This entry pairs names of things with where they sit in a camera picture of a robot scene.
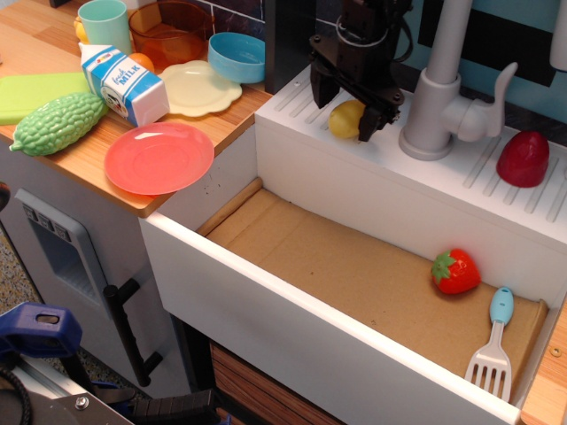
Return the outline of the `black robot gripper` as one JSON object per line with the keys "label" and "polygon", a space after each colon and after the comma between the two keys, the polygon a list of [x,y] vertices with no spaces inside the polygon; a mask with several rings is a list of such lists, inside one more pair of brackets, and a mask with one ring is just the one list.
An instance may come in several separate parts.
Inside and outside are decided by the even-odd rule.
{"label": "black robot gripper", "polygon": [[370,137],[400,116],[403,95],[392,76],[404,1],[344,1],[334,35],[313,35],[310,82],[322,109],[340,89],[364,103],[358,140]]}

